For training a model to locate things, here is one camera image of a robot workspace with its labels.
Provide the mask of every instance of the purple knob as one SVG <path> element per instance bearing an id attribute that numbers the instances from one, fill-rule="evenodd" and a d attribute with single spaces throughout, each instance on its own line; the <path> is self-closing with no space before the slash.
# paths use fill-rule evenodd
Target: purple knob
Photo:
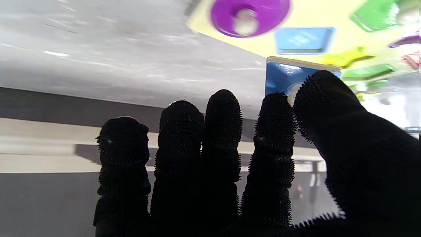
<path id="1" fill-rule="evenodd" d="M 290 0 L 216 0 L 210 12 L 210 18 L 214 27 L 222 34 L 246 38 L 275 28 L 287 16 L 289 7 Z M 255 29 L 248 35 L 235 31 L 238 13 L 244 10 L 253 12 L 252 17 L 254 17 L 252 24 Z"/>

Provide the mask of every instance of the finger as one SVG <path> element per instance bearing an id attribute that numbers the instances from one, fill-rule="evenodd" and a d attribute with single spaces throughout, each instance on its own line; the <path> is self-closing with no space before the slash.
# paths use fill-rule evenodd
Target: finger
<path id="1" fill-rule="evenodd" d="M 241 139 L 240 105 L 228 90 L 220 90 L 209 99 L 205 115 L 202 197 L 208 228 L 220 229 L 238 216 L 239 203 L 235 182 L 240 179 Z"/>
<path id="2" fill-rule="evenodd" d="M 97 137 L 102 167 L 93 221 L 96 236 L 116 236 L 134 223 L 148 222 L 148 130 L 131 117 L 119 117 L 107 121 Z"/>
<path id="3" fill-rule="evenodd" d="M 163 228 L 188 229 L 197 221 L 203 114 L 187 101 L 164 109 L 160 119 L 151 217 Z"/>
<path id="4" fill-rule="evenodd" d="M 244 220 L 273 226 L 290 224 L 287 189 L 294 179 L 293 136 L 293 113 L 287 96 L 267 95 L 256 123 L 255 150 L 241 201 Z"/>

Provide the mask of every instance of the gloved hand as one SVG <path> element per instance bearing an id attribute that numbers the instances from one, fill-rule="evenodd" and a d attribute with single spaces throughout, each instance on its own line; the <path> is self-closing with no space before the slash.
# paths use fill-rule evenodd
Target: gloved hand
<path id="1" fill-rule="evenodd" d="M 160 119 L 149 214 L 148 128 L 130 117 L 109 120 L 98 137 L 96 236 L 247 236 L 289 226 L 294 123 L 287 97 L 263 100 L 240 205 L 241 132 L 240 106 L 227 90 L 211 96 L 205 118 L 186 101 L 168 106 Z"/>

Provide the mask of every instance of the yellow shape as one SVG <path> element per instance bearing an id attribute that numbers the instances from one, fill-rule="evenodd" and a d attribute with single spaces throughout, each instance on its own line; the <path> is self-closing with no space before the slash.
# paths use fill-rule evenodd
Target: yellow shape
<path id="1" fill-rule="evenodd" d="M 339 54 L 322 55 L 316 58 L 316 60 L 321 64 L 337 65 L 346 68 L 355 61 L 374 57 L 373 55 L 366 54 L 365 50 L 365 46 L 354 47 Z"/>

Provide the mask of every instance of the blue square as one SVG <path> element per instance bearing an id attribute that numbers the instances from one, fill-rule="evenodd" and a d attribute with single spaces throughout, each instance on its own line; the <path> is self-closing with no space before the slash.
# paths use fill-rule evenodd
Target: blue square
<path id="1" fill-rule="evenodd" d="M 280 28 L 275 34 L 278 54 L 322 54 L 330 45 L 333 27 Z"/>

